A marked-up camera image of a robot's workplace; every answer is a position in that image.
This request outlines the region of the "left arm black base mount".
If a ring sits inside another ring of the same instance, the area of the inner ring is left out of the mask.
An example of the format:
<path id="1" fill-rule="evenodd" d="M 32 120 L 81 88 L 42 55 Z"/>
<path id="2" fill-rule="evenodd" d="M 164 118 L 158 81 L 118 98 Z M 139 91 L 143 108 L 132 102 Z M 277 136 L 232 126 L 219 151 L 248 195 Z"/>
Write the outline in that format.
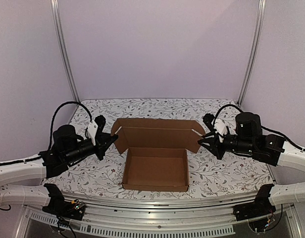
<path id="1" fill-rule="evenodd" d="M 64 196 L 55 184 L 46 183 L 44 187 L 48 191 L 50 201 L 42 211 L 63 218 L 81 221 L 83 219 L 86 204 L 78 199 L 65 201 Z"/>

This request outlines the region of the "brown cardboard box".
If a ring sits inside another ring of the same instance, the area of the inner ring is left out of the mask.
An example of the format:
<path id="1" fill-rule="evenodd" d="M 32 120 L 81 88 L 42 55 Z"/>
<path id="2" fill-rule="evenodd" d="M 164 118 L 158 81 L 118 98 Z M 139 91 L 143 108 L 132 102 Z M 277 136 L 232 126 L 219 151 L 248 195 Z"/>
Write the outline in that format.
<path id="1" fill-rule="evenodd" d="M 205 134 L 195 120 L 119 118 L 111 128 L 114 145 L 126 153 L 125 190 L 186 192 L 188 152 L 197 153 Z"/>

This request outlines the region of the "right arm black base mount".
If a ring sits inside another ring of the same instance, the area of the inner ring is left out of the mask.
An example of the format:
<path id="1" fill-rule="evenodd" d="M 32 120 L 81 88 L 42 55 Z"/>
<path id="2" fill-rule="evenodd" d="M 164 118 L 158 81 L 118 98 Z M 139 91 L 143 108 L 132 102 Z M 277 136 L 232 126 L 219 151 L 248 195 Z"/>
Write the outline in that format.
<path id="1" fill-rule="evenodd" d="M 233 215 L 236 217 L 236 220 L 242 221 L 264 215 L 271 215 L 273 217 L 276 208 L 269 201 L 270 192 L 273 187 L 274 184 L 265 184 L 259 189 L 253 202 L 235 205 L 233 207 Z"/>

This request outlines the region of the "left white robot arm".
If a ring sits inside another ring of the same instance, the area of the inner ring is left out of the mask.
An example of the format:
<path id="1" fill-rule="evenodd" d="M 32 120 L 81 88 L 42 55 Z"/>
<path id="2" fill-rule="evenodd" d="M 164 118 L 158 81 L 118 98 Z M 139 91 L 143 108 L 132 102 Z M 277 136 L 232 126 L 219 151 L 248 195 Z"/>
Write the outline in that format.
<path id="1" fill-rule="evenodd" d="M 70 167 L 91 155 L 102 160 L 118 135 L 104 133 L 101 126 L 92 123 L 84 139 L 72 125 L 63 125 L 53 132 L 51 149 L 24 159 L 0 163 L 0 207 L 5 205 L 38 205 L 64 215 L 68 210 L 61 191 L 55 184 L 29 187 L 15 185 L 28 179 L 49 179 L 61 175 Z"/>

